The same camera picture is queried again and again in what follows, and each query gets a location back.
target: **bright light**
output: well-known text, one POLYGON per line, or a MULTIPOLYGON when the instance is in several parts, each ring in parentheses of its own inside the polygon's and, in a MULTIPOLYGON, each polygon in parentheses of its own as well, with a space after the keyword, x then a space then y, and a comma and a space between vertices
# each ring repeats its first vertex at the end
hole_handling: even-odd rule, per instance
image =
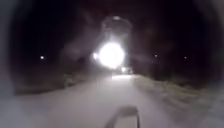
POLYGON ((116 69, 124 61, 125 53, 117 43, 105 44, 99 51, 99 60, 103 66, 116 69))
POLYGON ((40 56, 40 59, 43 60, 44 59, 44 56, 40 56))
POLYGON ((124 72, 127 71, 127 69, 126 69, 125 67, 122 67, 122 68, 121 68, 121 71, 124 73, 124 72))
POLYGON ((98 55, 96 53, 93 53, 93 59, 97 59, 98 58, 98 55))
POLYGON ((132 76, 131 75, 115 75, 112 76, 112 80, 124 80, 124 79, 130 79, 132 76))

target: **headlight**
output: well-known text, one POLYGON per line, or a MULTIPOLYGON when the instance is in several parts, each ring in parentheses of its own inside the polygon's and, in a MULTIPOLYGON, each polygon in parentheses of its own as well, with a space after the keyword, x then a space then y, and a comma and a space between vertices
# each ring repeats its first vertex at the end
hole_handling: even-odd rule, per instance
POLYGON ((124 50, 116 42, 109 42, 103 45, 99 51, 100 63, 111 69, 119 67, 123 63, 124 57, 124 50))

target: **dark sky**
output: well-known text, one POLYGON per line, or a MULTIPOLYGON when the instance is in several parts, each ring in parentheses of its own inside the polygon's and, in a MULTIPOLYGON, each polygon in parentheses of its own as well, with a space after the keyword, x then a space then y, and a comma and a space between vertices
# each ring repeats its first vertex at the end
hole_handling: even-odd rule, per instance
POLYGON ((82 58, 97 44, 101 22, 113 15, 133 26, 130 55, 137 57, 133 60, 136 69, 159 67, 162 72, 193 71, 200 75, 209 68, 205 21, 192 0, 23 2, 12 21, 11 58, 23 66, 52 65, 59 62, 66 46, 77 51, 73 57, 82 58), (141 62, 138 56, 155 63, 141 62))

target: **road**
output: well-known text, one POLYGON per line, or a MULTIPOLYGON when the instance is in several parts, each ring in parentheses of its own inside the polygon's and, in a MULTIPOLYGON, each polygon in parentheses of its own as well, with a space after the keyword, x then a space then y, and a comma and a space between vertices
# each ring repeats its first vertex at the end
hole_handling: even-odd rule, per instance
POLYGON ((104 128, 122 107, 136 107, 141 128, 175 128, 132 76, 117 76, 40 95, 0 102, 1 128, 104 128))

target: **roadside grass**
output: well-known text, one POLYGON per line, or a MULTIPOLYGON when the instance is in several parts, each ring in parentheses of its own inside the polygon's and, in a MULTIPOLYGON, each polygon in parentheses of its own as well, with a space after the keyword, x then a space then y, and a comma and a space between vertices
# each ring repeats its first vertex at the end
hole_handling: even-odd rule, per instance
POLYGON ((16 89, 17 95, 41 94, 59 89, 66 89, 88 80, 88 75, 83 73, 56 74, 44 76, 41 79, 26 79, 23 88, 16 89))
POLYGON ((172 82, 155 81, 143 76, 136 77, 135 84, 149 97, 160 102, 161 107, 175 122, 187 126, 188 123, 194 125, 200 122, 214 101, 214 94, 208 88, 194 89, 190 85, 179 86, 172 82))

